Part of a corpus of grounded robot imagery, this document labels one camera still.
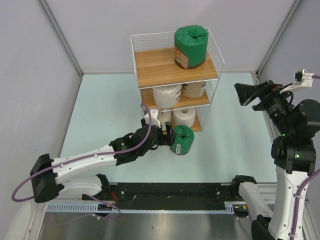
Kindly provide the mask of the cream paper roll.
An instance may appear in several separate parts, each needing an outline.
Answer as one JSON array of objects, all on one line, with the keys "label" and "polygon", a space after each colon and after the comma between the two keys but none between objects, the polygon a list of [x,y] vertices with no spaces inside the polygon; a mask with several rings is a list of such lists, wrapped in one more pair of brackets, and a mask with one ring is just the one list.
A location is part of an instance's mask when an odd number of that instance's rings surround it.
[{"label": "cream paper roll", "polygon": [[166,122],[169,122],[169,123],[171,122],[171,112],[170,111],[162,112],[159,120],[162,127],[162,131],[166,131]]}]

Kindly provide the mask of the top wooden shelf board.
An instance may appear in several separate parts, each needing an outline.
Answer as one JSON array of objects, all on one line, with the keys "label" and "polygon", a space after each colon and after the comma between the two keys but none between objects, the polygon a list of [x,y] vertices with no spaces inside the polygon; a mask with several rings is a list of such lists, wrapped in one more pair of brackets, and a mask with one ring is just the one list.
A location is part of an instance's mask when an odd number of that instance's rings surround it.
[{"label": "top wooden shelf board", "polygon": [[184,69],[174,61],[174,48],[160,48],[134,53],[138,87],[152,88],[157,86],[201,82],[218,78],[217,69],[210,57],[197,68]]}]

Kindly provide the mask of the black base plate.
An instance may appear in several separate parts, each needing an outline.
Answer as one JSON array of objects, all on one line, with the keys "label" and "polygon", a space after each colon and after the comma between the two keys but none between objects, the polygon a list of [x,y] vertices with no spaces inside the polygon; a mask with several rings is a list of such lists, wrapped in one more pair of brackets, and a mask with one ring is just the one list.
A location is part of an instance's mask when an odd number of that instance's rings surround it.
[{"label": "black base plate", "polygon": [[94,195],[98,200],[145,206],[168,204],[218,204],[233,202],[234,214],[239,218],[248,217],[248,208],[235,187],[220,183],[118,183],[103,187]]}]

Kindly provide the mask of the unwrapped white paper roll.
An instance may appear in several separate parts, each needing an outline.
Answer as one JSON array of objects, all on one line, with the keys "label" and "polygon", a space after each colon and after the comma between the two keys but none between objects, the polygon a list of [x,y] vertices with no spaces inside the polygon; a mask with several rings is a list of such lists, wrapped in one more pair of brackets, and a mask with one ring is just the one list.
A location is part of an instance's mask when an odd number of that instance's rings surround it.
[{"label": "unwrapped white paper roll", "polygon": [[196,108],[189,107],[173,111],[173,122],[175,126],[187,126],[191,128],[194,124]]}]

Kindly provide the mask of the tan paper roll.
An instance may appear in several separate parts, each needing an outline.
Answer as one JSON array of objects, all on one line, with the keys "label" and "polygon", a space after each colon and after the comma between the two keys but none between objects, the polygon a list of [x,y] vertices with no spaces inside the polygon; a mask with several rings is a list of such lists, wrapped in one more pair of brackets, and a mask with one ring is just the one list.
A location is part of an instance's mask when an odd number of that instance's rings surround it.
[{"label": "tan paper roll", "polygon": [[199,82],[192,82],[192,83],[185,83],[182,85],[181,93],[183,96],[187,98],[201,98],[206,89],[206,82],[199,81]]}]

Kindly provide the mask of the middle wooden shelf board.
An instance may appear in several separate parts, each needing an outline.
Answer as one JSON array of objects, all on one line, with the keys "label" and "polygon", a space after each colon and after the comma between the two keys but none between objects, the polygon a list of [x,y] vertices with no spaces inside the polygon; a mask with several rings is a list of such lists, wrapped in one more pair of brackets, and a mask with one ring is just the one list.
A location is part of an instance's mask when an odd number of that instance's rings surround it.
[{"label": "middle wooden shelf board", "polygon": [[[155,103],[153,90],[151,88],[140,89],[141,101],[145,103],[149,108],[158,108]],[[175,109],[183,109],[197,106],[205,106],[210,104],[210,99],[206,92],[199,98],[188,98],[184,95],[180,96],[179,101],[172,107],[162,108],[162,111],[172,111]]]}]

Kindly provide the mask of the white wire shelf rack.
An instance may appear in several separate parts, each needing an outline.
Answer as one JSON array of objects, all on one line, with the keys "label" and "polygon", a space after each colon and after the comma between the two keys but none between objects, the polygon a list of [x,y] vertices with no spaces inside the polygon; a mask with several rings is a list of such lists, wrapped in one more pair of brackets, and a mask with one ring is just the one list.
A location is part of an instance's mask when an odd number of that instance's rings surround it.
[{"label": "white wire shelf rack", "polygon": [[174,61],[174,34],[172,31],[131,36],[139,96],[143,103],[154,108],[153,88],[205,82],[203,96],[188,98],[182,95],[177,104],[163,109],[164,112],[173,112],[194,107],[196,115],[191,128],[194,132],[200,132],[205,128],[225,62],[210,33],[204,63],[193,69],[179,67]]}]

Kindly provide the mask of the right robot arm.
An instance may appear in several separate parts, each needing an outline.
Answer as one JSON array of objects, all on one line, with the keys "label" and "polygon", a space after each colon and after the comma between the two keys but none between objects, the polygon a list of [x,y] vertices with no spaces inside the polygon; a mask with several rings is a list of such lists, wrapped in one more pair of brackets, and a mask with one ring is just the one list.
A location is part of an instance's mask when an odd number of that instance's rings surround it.
[{"label": "right robot arm", "polygon": [[252,217],[254,240],[302,240],[302,221],[308,185],[319,175],[315,170],[313,137],[320,130],[320,104],[305,99],[296,106],[294,94],[281,84],[267,80],[258,85],[234,85],[241,106],[258,98],[254,111],[265,111],[280,135],[273,140],[271,157],[276,166],[276,194],[271,210],[254,181],[230,188],[231,196],[244,200]]}]

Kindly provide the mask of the green roll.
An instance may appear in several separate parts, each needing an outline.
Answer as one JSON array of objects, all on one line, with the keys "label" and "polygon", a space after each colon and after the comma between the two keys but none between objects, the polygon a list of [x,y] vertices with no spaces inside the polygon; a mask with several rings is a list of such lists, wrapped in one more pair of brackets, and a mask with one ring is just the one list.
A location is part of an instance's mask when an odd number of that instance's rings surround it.
[{"label": "green roll", "polygon": [[199,67],[206,59],[208,31],[201,25],[180,27],[174,33],[174,61],[183,69]]},{"label": "green roll", "polygon": [[193,130],[186,125],[178,125],[173,130],[176,133],[176,137],[170,150],[176,155],[186,155],[195,139]]}]

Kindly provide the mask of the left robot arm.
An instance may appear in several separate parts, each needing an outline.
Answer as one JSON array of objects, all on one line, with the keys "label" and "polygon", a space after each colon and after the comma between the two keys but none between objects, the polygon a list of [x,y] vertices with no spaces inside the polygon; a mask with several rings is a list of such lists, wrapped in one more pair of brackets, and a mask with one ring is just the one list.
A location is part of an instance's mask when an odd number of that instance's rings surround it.
[{"label": "left robot arm", "polygon": [[83,172],[127,164],[159,146],[173,146],[177,134],[171,123],[165,123],[166,133],[159,126],[149,126],[144,119],[141,125],[135,132],[87,153],[54,159],[49,154],[41,155],[30,171],[34,201],[45,203],[55,199],[66,190],[66,181]]}]

